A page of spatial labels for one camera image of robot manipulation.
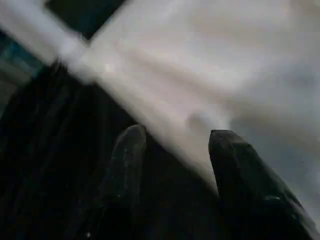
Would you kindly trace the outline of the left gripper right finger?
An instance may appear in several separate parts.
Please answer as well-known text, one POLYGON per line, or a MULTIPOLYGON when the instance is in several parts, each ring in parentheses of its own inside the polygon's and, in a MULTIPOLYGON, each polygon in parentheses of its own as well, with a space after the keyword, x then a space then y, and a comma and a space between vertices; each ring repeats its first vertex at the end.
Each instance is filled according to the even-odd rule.
POLYGON ((220 204, 237 240, 312 240, 314 222, 280 179, 243 138, 210 132, 208 152, 220 204))

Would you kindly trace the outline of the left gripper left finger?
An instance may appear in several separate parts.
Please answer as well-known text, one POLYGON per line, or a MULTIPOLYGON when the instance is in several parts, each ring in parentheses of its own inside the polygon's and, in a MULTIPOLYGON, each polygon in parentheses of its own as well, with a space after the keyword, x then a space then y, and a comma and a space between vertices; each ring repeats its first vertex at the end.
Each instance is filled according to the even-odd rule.
POLYGON ((77 231, 77 240, 131 240, 139 206, 146 129, 135 124, 117 137, 98 195, 77 231))

